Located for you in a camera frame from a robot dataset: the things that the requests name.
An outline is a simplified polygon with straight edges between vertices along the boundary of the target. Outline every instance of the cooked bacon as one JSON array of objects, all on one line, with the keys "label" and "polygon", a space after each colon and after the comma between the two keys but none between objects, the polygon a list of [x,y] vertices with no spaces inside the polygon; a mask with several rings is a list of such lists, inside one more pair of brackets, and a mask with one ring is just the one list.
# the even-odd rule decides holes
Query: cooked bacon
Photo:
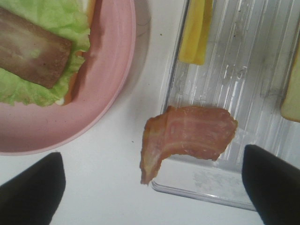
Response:
[{"label": "cooked bacon", "polygon": [[225,109],[169,106],[164,114],[146,123],[141,183],[148,184],[156,177],[162,160],[173,154],[217,160],[234,138],[237,125]]}]

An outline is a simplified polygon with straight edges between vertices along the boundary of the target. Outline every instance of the lettuce leaf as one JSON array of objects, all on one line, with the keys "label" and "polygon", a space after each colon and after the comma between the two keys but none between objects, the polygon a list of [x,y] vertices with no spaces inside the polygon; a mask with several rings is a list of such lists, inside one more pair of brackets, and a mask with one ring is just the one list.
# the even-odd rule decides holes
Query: lettuce leaf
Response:
[{"label": "lettuce leaf", "polygon": [[0,68],[0,102],[52,105],[68,92],[69,80],[84,63],[77,51],[88,51],[90,27],[77,0],[0,0],[0,7],[73,42],[65,71],[52,89],[28,82]]}]

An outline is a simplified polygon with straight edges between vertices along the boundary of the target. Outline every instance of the yellow cheese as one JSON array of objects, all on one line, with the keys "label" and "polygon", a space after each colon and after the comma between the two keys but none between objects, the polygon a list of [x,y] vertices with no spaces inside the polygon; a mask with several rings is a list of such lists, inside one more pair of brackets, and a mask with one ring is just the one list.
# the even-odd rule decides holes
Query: yellow cheese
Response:
[{"label": "yellow cheese", "polygon": [[213,0],[191,0],[183,31],[179,60],[203,65],[210,31]]},{"label": "yellow cheese", "polygon": [[281,106],[281,115],[292,121],[300,122],[300,45],[294,59],[289,86]]}]

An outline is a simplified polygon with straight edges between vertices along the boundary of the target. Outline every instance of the white countertop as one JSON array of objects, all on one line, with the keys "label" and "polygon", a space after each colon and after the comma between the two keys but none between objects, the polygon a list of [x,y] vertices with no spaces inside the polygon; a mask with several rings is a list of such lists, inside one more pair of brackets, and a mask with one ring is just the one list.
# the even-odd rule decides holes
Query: white countertop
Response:
[{"label": "white countertop", "polygon": [[[138,26],[134,63],[124,89],[89,131],[52,150],[61,152],[67,180],[52,225],[263,224],[253,211],[163,194],[140,184],[143,127],[161,111],[183,2],[148,0],[151,22]],[[142,24],[146,2],[136,4]],[[0,156],[0,184],[49,152]]]}]

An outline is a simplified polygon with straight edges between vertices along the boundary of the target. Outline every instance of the plastic container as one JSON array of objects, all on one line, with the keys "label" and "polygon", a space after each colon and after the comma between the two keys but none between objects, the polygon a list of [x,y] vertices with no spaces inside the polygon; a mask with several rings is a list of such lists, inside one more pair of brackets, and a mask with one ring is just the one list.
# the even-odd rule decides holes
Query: plastic container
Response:
[{"label": "plastic container", "polygon": [[188,3],[163,110],[168,105],[221,107],[239,126],[217,161],[174,155],[163,161],[152,186],[161,192],[255,210],[241,180],[246,144],[259,145],[300,168],[300,123],[280,115],[300,31],[300,1],[214,1],[203,66],[177,60]]}]

